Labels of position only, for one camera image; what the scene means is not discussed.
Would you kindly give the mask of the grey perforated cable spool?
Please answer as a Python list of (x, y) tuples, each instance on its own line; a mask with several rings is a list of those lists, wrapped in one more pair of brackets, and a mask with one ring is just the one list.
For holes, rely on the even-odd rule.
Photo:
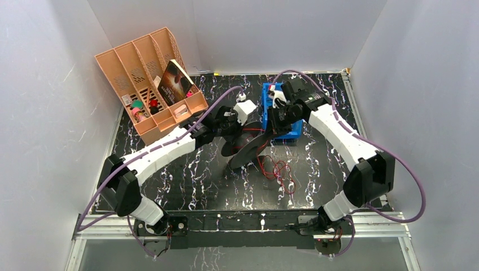
[(264, 134), (262, 123), (252, 121), (247, 123), (231, 141), (224, 143), (221, 155), (231, 157), (228, 164), (232, 169), (240, 168), (254, 161), (270, 141), (271, 135)]

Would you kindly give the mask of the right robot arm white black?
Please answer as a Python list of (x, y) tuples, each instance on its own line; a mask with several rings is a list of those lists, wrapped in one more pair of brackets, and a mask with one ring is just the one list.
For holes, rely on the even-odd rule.
[(293, 123), (302, 120), (339, 152), (349, 170), (342, 191), (319, 207), (316, 217), (289, 228), (301, 234), (305, 230), (334, 233), (348, 215), (392, 191), (395, 159), (360, 140), (358, 132), (337, 113), (332, 98), (306, 88), (299, 78), (284, 82), (280, 88), (270, 84), (266, 91), (272, 100), (267, 108), (266, 134), (286, 134)]

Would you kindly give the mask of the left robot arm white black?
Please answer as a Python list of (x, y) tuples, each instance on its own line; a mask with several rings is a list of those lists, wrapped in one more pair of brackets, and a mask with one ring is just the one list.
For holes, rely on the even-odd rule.
[(110, 155), (104, 161), (97, 193), (119, 217), (132, 216), (143, 221), (153, 234), (164, 234), (169, 226), (168, 214), (141, 193), (143, 181), (216, 137), (236, 135), (255, 109), (247, 103), (237, 103), (234, 107), (221, 106), (214, 112), (200, 111), (150, 146), (123, 158)]

